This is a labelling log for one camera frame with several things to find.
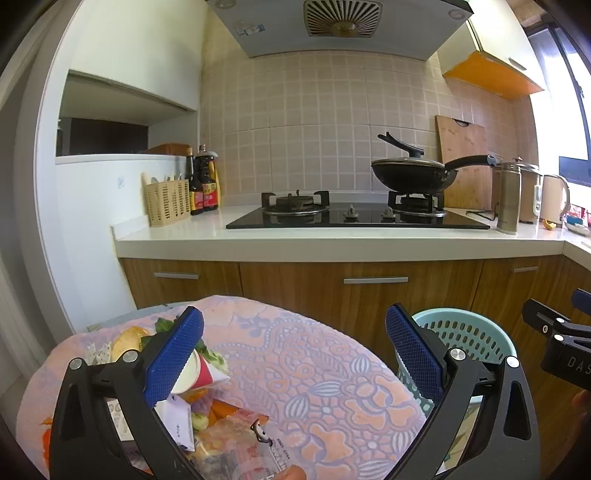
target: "drawer handle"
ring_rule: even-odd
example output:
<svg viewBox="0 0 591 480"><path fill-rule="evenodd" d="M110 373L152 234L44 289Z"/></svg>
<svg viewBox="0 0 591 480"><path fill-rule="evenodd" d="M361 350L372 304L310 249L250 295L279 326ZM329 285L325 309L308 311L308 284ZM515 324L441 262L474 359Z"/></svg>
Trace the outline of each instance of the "drawer handle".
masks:
<svg viewBox="0 0 591 480"><path fill-rule="evenodd" d="M515 60L515 59L512 59L511 57L509 57L509 61L511 62L511 64L512 64L514 67L517 67L517 68L519 68L519 69L520 69L522 72L524 72L524 71L526 71L526 70L527 70L527 68L526 68L526 67L524 67L524 66L523 66L521 63L519 63L517 60Z"/></svg>
<svg viewBox="0 0 591 480"><path fill-rule="evenodd" d="M368 278L344 278L344 284L357 283L408 283L408 277L368 277Z"/></svg>
<svg viewBox="0 0 591 480"><path fill-rule="evenodd" d="M522 273L522 272L535 272L538 269L537 265L535 267L520 267L514 268L511 270L513 273Z"/></svg>
<svg viewBox="0 0 591 480"><path fill-rule="evenodd" d="M156 278L180 278L182 280L199 280L196 273L154 272Z"/></svg>

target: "light blue plastic basket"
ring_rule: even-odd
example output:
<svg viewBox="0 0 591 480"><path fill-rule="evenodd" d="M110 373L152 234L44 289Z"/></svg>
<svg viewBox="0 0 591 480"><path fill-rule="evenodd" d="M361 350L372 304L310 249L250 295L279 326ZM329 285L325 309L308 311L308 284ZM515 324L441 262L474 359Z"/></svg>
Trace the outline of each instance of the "light blue plastic basket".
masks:
<svg viewBox="0 0 591 480"><path fill-rule="evenodd" d="M459 309L431 309L416 313L413 319L419 326L435 331L448 349L459 347L475 360L500 364L507 355L517 355L511 339L502 328L477 313ZM433 402L418 392L398 352L396 360L398 378L412 392L425 415L428 415ZM482 397L472 397L469 410L479 407L481 402Z"/></svg>

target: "fan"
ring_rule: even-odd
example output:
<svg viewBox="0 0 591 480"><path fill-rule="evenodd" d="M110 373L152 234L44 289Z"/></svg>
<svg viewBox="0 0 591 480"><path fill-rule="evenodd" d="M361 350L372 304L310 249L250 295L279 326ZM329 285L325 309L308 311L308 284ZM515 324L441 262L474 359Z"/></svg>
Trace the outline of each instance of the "fan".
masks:
<svg viewBox="0 0 591 480"><path fill-rule="evenodd" d="M370 0L306 0L304 20L311 37L371 38L382 4Z"/></svg>

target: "soy sauce bottle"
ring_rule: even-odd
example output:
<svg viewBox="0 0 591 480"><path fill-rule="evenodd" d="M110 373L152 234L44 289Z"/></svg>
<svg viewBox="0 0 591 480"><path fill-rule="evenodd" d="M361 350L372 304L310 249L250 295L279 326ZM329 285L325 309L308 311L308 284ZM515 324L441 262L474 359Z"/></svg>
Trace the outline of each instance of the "soy sauce bottle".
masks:
<svg viewBox="0 0 591 480"><path fill-rule="evenodd" d="M199 176L195 174L193 160L193 149L189 147L187 149L187 177L191 215L199 215L199 213L203 213L203 186L199 181Z"/></svg>
<svg viewBox="0 0 591 480"><path fill-rule="evenodd" d="M203 185L203 210L205 212L216 210L219 201L217 198L217 183L212 177L215 175L215 157L207 152L205 145L199 145L199 153L195 157L195 170L199 172L199 179Z"/></svg>

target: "stove knob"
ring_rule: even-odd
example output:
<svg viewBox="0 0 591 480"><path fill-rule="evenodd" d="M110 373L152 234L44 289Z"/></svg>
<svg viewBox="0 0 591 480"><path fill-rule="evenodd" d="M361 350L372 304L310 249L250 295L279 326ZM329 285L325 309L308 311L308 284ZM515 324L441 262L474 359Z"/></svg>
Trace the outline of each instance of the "stove knob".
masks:
<svg viewBox="0 0 591 480"><path fill-rule="evenodd" d="M386 207L386 209L382 213L382 218L384 220L394 220L396 218L396 216L394 215L394 211L392 210L392 207Z"/></svg>
<svg viewBox="0 0 591 480"><path fill-rule="evenodd" d="M349 222L354 222L359 217L359 214L355 212L355 208L353 208L353 205L349 205L349 210L347 210L347 212L344 213L343 216L345 217L345 220Z"/></svg>

